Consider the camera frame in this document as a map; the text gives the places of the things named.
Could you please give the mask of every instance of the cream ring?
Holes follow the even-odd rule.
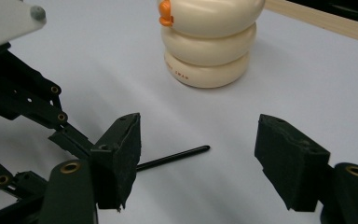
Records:
[[[216,66],[239,59],[255,42],[256,25],[239,34],[221,38],[182,35],[170,27],[161,28],[162,41],[175,58],[186,63]]]
[[[204,38],[237,34],[260,15],[265,0],[158,0],[160,22]]]
[[[209,67],[179,61],[167,50],[164,59],[171,74],[186,85],[215,88],[235,81],[245,72],[249,63],[249,52],[232,63]]]

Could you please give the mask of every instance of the orange cap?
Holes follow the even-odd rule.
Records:
[[[159,15],[159,23],[163,26],[172,26],[173,24],[173,16],[171,16],[171,2],[170,0],[162,1],[158,6]]]

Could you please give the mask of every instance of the white table surface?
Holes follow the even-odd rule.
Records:
[[[91,142],[140,112],[141,163],[210,145],[211,151],[138,174],[127,208],[100,223],[320,223],[287,211],[254,157],[261,113],[285,119],[332,153],[358,163],[358,41],[271,11],[257,20],[250,66],[224,88],[195,89],[163,62],[155,1],[27,1],[47,25],[11,52],[62,87],[69,122]],[[48,178],[71,155],[52,130],[0,117],[0,162]],[[14,203],[0,192],[0,208]]]

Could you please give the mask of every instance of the stacked rings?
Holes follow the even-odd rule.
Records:
[[[240,77],[263,6],[264,0],[158,0],[164,58],[172,75],[199,88]]]

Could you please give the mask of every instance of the screw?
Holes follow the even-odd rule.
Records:
[[[8,183],[9,177],[7,175],[0,176],[0,185],[5,185]]]
[[[69,162],[64,166],[62,166],[60,171],[65,175],[69,175],[71,173],[76,172],[78,169],[80,169],[80,162],[74,161],[74,162]]]
[[[31,7],[31,17],[37,21],[42,21],[46,18],[46,11],[42,7],[33,6]]]
[[[55,86],[51,87],[51,92],[53,92],[54,94],[57,94],[59,92],[58,87],[55,87]]]
[[[66,119],[66,116],[65,116],[64,114],[59,114],[59,115],[58,115],[58,119],[59,119],[60,121],[64,121],[64,120]]]
[[[107,145],[100,145],[98,148],[99,148],[99,149],[102,149],[102,150],[108,150],[108,149],[109,149],[109,146],[107,146]]]
[[[349,165],[345,169],[351,174],[358,176],[358,166]]]

